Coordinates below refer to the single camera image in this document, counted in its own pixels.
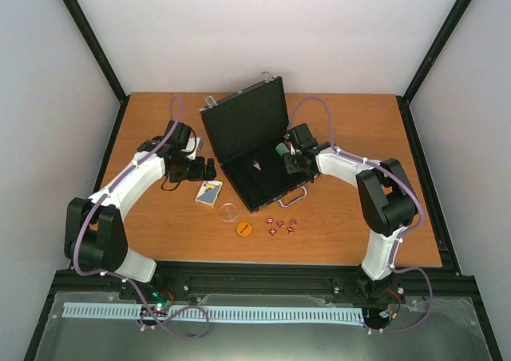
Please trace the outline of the green poker chip stack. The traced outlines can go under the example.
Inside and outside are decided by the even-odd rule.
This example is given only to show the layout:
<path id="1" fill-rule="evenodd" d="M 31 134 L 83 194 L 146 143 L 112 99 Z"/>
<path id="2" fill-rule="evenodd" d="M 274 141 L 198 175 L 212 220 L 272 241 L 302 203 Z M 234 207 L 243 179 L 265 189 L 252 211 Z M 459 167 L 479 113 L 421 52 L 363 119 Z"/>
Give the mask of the green poker chip stack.
<path id="1" fill-rule="evenodd" d="M 275 147 L 275 151 L 281 156 L 283 157 L 284 155 L 288 154 L 290 151 L 289 151 L 289 148 L 284 144 L 284 143 L 279 143 L 276 147 Z"/>

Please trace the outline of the black poker set case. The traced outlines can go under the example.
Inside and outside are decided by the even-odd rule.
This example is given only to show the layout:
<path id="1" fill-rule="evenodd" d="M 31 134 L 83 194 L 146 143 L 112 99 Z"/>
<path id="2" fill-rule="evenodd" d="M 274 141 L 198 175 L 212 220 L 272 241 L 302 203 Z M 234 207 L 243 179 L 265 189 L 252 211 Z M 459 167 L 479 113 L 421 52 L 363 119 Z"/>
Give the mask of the black poker set case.
<path id="1" fill-rule="evenodd" d="M 280 76 L 269 74 L 245 89 L 208 101 L 200 116 L 224 175 L 250 212 L 257 212 L 315 177 L 288 174 L 275 151 L 289 116 Z M 252 165 L 258 160 L 261 171 Z"/>

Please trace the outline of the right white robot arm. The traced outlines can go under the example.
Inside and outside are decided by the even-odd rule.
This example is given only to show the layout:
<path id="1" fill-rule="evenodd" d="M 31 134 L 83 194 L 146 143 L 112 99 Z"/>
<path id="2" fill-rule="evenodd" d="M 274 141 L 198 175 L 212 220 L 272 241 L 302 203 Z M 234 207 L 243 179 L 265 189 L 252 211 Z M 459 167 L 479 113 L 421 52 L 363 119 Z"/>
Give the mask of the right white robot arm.
<path id="1" fill-rule="evenodd" d="M 397 250 L 424 211 L 401 163 L 371 160 L 338 146 L 320 144 L 305 124 L 289 129 L 280 148 L 288 173 L 322 174 L 354 186 L 370 237 L 361 264 L 366 277 L 384 280 L 395 269 Z"/>

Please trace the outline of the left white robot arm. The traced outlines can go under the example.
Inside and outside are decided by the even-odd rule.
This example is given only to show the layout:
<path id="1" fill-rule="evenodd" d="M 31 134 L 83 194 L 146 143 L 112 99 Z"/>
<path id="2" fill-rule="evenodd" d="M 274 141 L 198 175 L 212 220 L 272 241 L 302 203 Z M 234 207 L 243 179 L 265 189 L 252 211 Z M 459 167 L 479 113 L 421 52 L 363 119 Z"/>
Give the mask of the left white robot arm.
<path id="1" fill-rule="evenodd" d="M 156 182 L 212 181 L 215 161 L 198 155 L 201 140 L 184 123 L 170 121 L 163 136 L 143 142 L 128 165 L 104 188 L 67 207 L 65 256 L 81 276 L 116 274 L 138 281 L 149 299 L 161 297 L 166 279 L 156 261 L 129 247 L 124 221 L 129 211 Z"/>

